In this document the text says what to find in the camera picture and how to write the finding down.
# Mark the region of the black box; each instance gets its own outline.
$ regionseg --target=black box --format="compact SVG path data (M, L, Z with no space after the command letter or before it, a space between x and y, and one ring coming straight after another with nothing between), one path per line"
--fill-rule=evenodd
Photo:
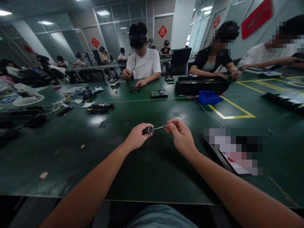
M179 77L175 92L179 95L198 95L199 91L214 91L217 95L222 95L230 84L221 76Z

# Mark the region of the trash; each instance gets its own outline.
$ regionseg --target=trash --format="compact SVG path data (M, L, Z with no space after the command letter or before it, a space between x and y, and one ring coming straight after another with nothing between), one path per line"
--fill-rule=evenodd
M42 173L42 174L39 176L39 178L40 178L40 179L44 179L44 178L47 177L47 175L48 175L48 172L44 172L44 173Z

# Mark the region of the black chair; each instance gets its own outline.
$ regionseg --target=black chair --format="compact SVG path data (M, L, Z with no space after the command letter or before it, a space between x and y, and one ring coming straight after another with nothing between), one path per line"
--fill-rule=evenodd
M191 50L192 48L190 47L174 50L170 65L170 76L184 75L186 73Z
M23 71L19 71L19 73L22 73L22 74L26 75L28 78L30 78L32 81L33 87L48 86L48 85L50 85L50 82L52 80L52 79L46 79L46 77L48 77L48 75L43 77L40 74L38 74L32 70L23 70Z
M78 75L82 80L85 81L85 83L105 81L105 75L103 71L98 69L81 70L78 72Z
M194 65L194 62L188 63L188 74L189 74L190 68L191 68L193 65Z
M120 74L122 74L123 70L127 68L127 60L121 60L121 61L117 61L117 62L119 64L119 68L121 70Z

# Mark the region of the wire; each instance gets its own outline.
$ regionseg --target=wire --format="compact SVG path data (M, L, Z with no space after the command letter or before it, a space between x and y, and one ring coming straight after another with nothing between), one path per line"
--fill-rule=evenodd
M51 113L53 113L53 112L56 112L56 111L58 111L58 110L60 110L60 109L64 109L65 107L63 107L63 105L62 105L64 101L65 101L65 98L60 98L60 99L58 99L58 100L55 102L55 104L53 105L52 109L47 110L47 111L51 111L51 112L46 113L46 114L43 114L43 116L48 115L48 114L51 114Z
M109 108L105 106L90 106L88 107L88 110L85 112L88 115L103 115L109 113Z

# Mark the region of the red paper sign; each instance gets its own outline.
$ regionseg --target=red paper sign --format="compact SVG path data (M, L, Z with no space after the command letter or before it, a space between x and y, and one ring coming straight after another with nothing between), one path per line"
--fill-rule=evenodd
M217 27L217 25L219 24L219 16L217 17L217 19L215 20L215 22L213 23L213 28L215 29Z
M33 50L30 47L26 46L26 45L24 45L24 50L26 50L28 53L33 54Z
M96 40L96 39L93 37L93 39L92 39L92 44L93 44L94 47L98 48L98 46L99 46L99 41Z
M164 26L162 26L160 28L160 30L158 31L158 34L161 36L161 38L164 38L164 36L166 35L166 33L167 33L167 30L166 30L166 28Z
M264 0L242 23L242 39L246 39L257 28L272 17L271 0Z

